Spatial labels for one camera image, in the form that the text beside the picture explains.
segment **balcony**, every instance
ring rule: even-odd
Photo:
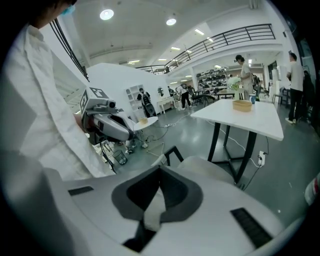
[[[197,58],[208,52],[214,52],[219,48],[243,42],[275,39],[276,37],[272,30],[271,24],[240,27],[214,35],[212,37],[208,37],[207,39],[196,43],[174,57],[165,65],[140,66],[136,67],[136,69],[140,69],[155,75],[166,74],[194,58]]]

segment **white lab coat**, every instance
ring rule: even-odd
[[[21,98],[26,106],[15,111],[12,118],[32,117],[2,134],[11,137],[23,134],[14,150],[37,159],[46,168],[57,170],[64,181],[113,173],[95,152],[57,91],[52,53],[37,28],[26,26],[12,45],[4,66],[4,81],[6,89],[2,93],[10,93],[2,96],[5,99]],[[19,105],[19,101],[16,101],[17,105],[12,101],[6,101],[8,109]]]

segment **white seat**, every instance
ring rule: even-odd
[[[179,164],[178,168],[201,175],[206,175],[229,184],[234,184],[234,178],[224,169],[197,156],[189,156]]]

